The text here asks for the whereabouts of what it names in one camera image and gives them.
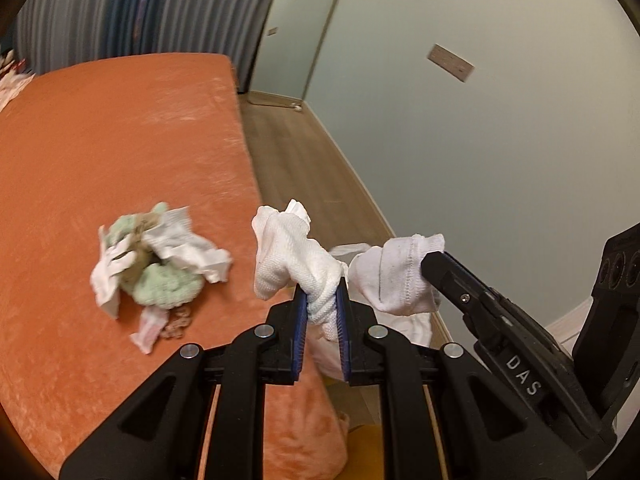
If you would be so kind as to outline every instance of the light green wall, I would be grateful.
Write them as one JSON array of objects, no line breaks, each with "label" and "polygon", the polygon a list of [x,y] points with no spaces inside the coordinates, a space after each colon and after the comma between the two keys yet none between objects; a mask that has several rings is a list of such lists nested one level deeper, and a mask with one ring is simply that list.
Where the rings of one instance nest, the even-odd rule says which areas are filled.
[{"label": "light green wall", "polygon": [[542,324],[640,222],[640,38],[616,0],[340,0],[308,102],[398,235],[442,232]]},{"label": "light green wall", "polygon": [[[333,0],[273,0],[251,90],[301,98]],[[270,28],[278,28],[266,36]]]}]

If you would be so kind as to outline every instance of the white lettering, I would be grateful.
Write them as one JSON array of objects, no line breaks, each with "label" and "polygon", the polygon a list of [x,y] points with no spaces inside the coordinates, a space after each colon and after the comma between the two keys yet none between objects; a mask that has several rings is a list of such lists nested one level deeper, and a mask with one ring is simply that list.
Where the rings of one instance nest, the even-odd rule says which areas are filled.
[{"label": "white lettering", "polygon": [[509,362],[507,363],[509,370],[515,370],[518,366],[520,366],[520,358],[517,355],[514,355]]},{"label": "white lettering", "polygon": [[522,373],[519,373],[516,375],[516,377],[518,377],[520,379],[520,384],[524,384],[524,381],[527,380],[527,377],[529,377],[529,373],[531,372],[531,370],[525,370]]},{"label": "white lettering", "polygon": [[527,393],[529,395],[535,395],[536,392],[538,391],[538,388],[541,388],[542,384],[540,384],[538,381],[535,381],[529,388],[527,388]]}]

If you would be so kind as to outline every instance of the mirror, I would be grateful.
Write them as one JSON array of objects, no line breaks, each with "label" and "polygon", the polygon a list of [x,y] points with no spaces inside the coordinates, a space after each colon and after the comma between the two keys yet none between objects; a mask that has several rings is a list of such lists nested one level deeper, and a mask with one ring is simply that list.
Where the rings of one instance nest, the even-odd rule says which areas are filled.
[{"label": "mirror", "polygon": [[249,101],[296,106],[306,97],[338,0],[273,0],[255,61]]}]

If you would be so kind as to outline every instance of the floor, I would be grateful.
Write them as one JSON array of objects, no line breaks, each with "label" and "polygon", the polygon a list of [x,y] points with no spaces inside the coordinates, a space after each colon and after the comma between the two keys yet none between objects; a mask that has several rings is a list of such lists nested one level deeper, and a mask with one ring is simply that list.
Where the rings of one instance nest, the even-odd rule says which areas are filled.
[{"label": "floor", "polygon": [[[306,108],[253,105],[241,96],[244,133],[263,202],[279,210],[291,198],[305,205],[312,219],[310,237],[330,249],[366,242],[382,245],[393,236],[369,195],[333,141]],[[446,341],[433,326],[432,346]],[[350,425],[379,424],[376,386],[327,386],[336,409]]]}]

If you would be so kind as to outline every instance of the wall outlet plate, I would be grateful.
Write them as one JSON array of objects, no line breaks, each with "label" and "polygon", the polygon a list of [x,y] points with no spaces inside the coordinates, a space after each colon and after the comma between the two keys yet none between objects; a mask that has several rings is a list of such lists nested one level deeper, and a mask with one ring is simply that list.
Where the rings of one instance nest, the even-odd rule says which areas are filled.
[{"label": "wall outlet plate", "polygon": [[462,82],[465,82],[474,70],[474,66],[471,63],[466,62],[439,44],[433,46],[427,59],[433,61],[436,65],[449,72],[452,76],[457,77]]}]

